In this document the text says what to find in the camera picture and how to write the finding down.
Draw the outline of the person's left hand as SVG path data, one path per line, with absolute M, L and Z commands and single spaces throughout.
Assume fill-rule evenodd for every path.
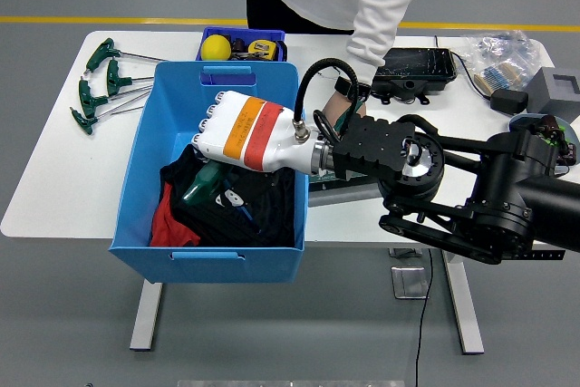
M 348 98 L 338 91 L 334 91 L 326 102 L 322 112 L 335 130 L 339 129 L 340 119 L 350 109 L 351 104 Z

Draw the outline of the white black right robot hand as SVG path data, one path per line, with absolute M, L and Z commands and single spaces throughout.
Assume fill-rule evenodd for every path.
M 191 143 L 207 159 L 257 172 L 289 168 L 306 175 L 318 171 L 318 131 L 285 106 L 240 92 L 216 95 Z

